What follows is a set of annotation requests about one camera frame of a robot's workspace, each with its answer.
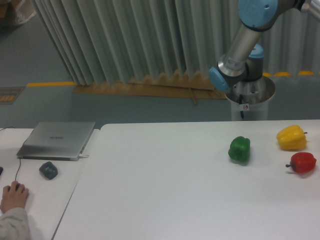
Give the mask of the person's bare hand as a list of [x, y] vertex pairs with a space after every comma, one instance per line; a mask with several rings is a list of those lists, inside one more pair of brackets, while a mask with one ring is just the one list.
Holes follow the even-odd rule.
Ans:
[[3, 214], [15, 208], [25, 208], [27, 198], [16, 195], [16, 185], [18, 181], [13, 181], [11, 185], [6, 185], [2, 191], [2, 199], [0, 201], [0, 210]]

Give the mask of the beige sleeved forearm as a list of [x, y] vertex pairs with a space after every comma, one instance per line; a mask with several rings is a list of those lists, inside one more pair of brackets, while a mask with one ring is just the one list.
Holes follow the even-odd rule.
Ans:
[[10, 209], [0, 217], [1, 240], [29, 240], [28, 214], [24, 208]]

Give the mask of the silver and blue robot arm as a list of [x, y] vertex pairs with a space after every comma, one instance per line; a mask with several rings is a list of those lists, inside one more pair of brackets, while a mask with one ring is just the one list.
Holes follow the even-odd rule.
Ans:
[[238, 15], [241, 25], [229, 50], [216, 67], [209, 69], [209, 80], [220, 91], [226, 91], [240, 81], [256, 81], [262, 77], [263, 48], [257, 45], [261, 34], [275, 24], [277, 18], [290, 9], [308, 13], [320, 19], [318, 0], [240, 0]]

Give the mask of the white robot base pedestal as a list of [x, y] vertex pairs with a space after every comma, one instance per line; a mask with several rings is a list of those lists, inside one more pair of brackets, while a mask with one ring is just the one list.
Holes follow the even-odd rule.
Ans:
[[275, 95], [275, 83], [262, 76], [254, 81], [240, 81], [225, 91], [231, 106], [232, 121], [268, 119], [269, 101]]

